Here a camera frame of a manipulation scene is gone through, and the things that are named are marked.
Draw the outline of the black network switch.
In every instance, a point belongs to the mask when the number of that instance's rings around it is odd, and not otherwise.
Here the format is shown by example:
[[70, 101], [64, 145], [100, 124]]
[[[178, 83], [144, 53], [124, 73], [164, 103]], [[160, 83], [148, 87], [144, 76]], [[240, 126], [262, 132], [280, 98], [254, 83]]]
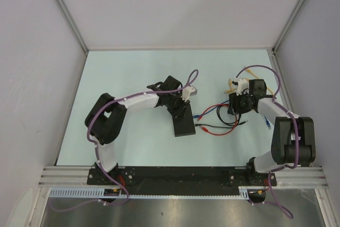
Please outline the black network switch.
[[184, 117], [179, 119], [172, 117], [175, 137], [191, 136], [196, 134], [191, 105], [185, 109]]

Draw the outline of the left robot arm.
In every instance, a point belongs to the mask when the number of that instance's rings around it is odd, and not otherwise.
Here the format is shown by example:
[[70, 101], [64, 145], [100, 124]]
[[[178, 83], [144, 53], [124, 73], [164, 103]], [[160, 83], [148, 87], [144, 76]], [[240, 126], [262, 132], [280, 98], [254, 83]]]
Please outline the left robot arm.
[[172, 116], [175, 137], [195, 134], [189, 98], [197, 93], [191, 85], [183, 86], [172, 76], [164, 82], [149, 85], [137, 94], [115, 99], [102, 94], [85, 119], [87, 138], [95, 144], [99, 178], [105, 184], [117, 179], [118, 166], [114, 155], [114, 140], [118, 137], [128, 113], [165, 106]]

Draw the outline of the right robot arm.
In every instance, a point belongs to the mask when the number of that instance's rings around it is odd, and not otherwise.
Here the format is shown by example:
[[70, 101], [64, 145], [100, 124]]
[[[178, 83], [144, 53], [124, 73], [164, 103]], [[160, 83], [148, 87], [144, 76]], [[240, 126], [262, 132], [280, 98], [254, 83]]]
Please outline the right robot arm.
[[242, 115], [255, 111], [274, 126], [270, 150], [249, 159], [243, 171], [245, 182], [251, 186], [265, 184], [272, 171], [308, 166], [316, 159], [315, 125], [310, 117], [299, 116], [267, 93], [262, 79], [237, 79], [236, 91], [229, 94], [228, 113]]

